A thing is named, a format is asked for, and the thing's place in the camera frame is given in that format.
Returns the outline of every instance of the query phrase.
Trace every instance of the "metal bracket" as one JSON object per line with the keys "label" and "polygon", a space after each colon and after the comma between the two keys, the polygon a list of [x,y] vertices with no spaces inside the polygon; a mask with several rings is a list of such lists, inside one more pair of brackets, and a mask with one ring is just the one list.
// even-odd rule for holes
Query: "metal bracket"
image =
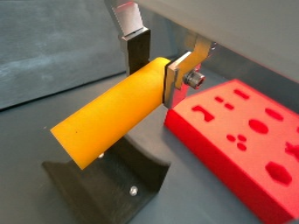
{"label": "metal bracket", "polygon": [[163,105],[171,109],[187,95],[188,86],[199,88],[204,76],[196,66],[207,59],[211,52],[211,41],[190,31],[186,38],[188,51],[174,60],[164,69]]}
{"label": "metal bracket", "polygon": [[124,224],[158,194],[170,164],[123,137],[87,169],[73,161],[43,167],[82,223]]}

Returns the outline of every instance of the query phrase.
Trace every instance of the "yellow foam block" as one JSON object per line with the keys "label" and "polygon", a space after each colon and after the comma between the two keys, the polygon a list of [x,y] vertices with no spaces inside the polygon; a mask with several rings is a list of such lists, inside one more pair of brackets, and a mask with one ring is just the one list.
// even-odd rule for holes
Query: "yellow foam block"
{"label": "yellow foam block", "polygon": [[164,58],[150,62],[51,129],[80,169],[163,103],[168,62]]}

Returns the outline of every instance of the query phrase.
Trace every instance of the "red shape sorter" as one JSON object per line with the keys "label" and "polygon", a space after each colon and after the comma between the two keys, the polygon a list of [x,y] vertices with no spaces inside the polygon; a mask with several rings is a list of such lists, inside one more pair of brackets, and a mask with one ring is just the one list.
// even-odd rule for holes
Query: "red shape sorter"
{"label": "red shape sorter", "polygon": [[264,223],[299,218],[299,116],[239,80],[198,93],[164,125]]}

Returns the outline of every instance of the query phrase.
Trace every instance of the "bolt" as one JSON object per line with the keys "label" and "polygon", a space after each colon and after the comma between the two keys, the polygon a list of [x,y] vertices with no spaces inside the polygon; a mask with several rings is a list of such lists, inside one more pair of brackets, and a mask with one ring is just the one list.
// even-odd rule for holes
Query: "bolt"
{"label": "bolt", "polygon": [[204,82],[204,75],[198,71],[192,70],[183,76],[183,82],[194,89],[199,89],[200,84]]}
{"label": "bolt", "polygon": [[216,42],[212,42],[211,45],[210,45],[210,50],[214,51],[218,47],[218,43]]}
{"label": "bolt", "polygon": [[131,196],[136,196],[136,193],[138,193],[138,188],[136,188],[136,186],[132,186],[130,189]]}

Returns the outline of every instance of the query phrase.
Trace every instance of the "black metal stand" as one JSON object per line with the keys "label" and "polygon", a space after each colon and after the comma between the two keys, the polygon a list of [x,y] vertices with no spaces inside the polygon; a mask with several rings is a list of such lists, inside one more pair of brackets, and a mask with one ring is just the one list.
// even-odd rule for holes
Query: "black metal stand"
{"label": "black metal stand", "polygon": [[86,170],[73,161],[43,167],[83,223],[122,224],[158,194],[170,164],[123,137]]}

